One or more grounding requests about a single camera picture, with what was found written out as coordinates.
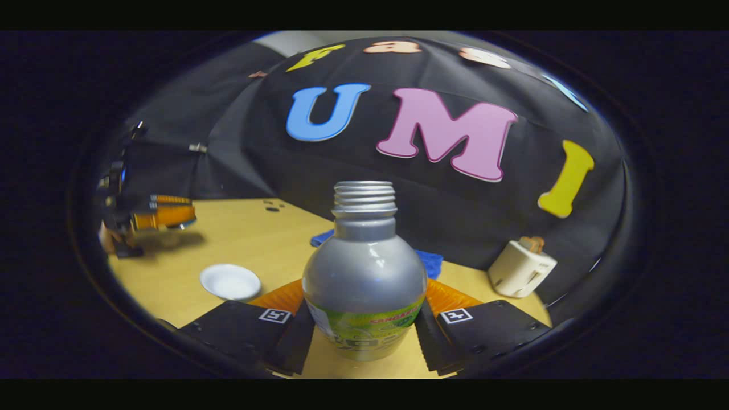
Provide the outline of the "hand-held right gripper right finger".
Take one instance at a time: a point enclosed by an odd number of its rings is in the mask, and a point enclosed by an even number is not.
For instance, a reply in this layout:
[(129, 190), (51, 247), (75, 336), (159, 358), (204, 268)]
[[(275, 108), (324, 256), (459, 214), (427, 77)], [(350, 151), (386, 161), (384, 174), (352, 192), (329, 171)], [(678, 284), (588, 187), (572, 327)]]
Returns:
[(506, 300), (482, 302), (434, 280), (415, 325), (427, 368), (440, 376), (499, 374), (551, 330)]

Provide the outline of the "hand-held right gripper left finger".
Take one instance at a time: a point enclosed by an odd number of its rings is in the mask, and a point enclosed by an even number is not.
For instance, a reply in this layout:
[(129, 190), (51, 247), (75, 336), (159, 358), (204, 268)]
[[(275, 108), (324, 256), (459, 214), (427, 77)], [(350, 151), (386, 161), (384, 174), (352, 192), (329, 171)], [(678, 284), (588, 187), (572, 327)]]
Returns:
[(253, 373), (302, 374), (313, 317), (295, 280), (249, 302), (226, 301), (179, 329)]

